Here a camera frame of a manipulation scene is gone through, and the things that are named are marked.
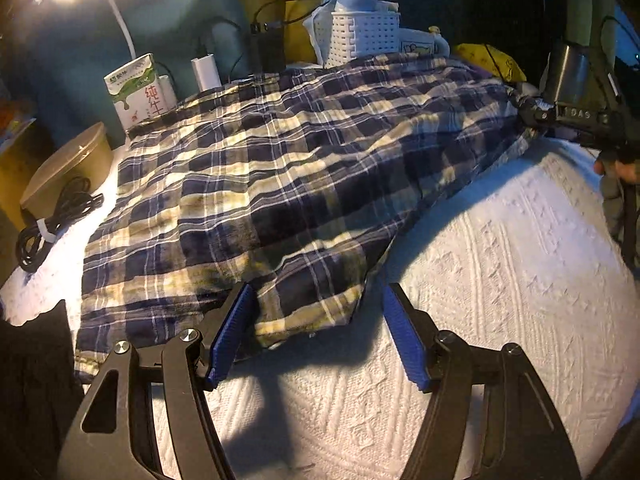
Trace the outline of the gloved right hand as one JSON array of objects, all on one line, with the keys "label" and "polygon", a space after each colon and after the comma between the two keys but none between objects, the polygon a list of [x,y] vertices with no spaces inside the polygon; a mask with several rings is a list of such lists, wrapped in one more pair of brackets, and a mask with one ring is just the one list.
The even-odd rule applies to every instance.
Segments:
[{"label": "gloved right hand", "polygon": [[608,234],[623,257],[639,264],[639,161],[621,162],[613,151],[602,151],[593,165],[601,178],[600,193]]}]

